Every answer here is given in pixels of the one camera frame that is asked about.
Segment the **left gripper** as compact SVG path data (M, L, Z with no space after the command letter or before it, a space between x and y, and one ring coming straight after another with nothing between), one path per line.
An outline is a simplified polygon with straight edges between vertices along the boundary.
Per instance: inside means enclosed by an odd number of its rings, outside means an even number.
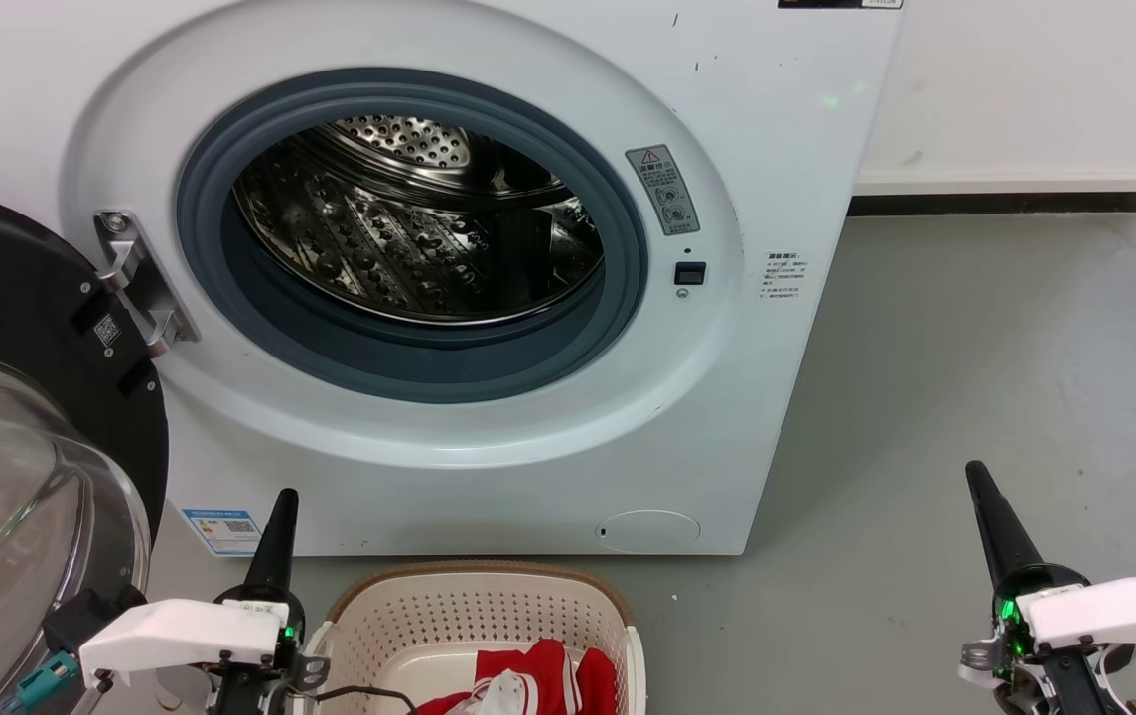
M222 652L211 665L214 714L291 714L300 696L304 652L306 615L299 598L290 592L294 573L294 547L300 497L286 488L277 494L253 560L247 585L229 588L214 598L216 605L242 612L259 612L278 620L270 652L241 656Z

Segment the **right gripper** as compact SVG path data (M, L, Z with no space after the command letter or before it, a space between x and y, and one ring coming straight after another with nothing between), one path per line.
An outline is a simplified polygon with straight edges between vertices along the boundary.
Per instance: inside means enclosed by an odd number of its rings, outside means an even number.
M1086 634L1054 647L1033 635L1027 608L1050 596L1091 588L1075 569L1041 560L1021 519L984 462L967 462L964 479L993 585L991 635L962 646L958 674L993 692L1004 714L1134 714L1105 674L1117 647Z

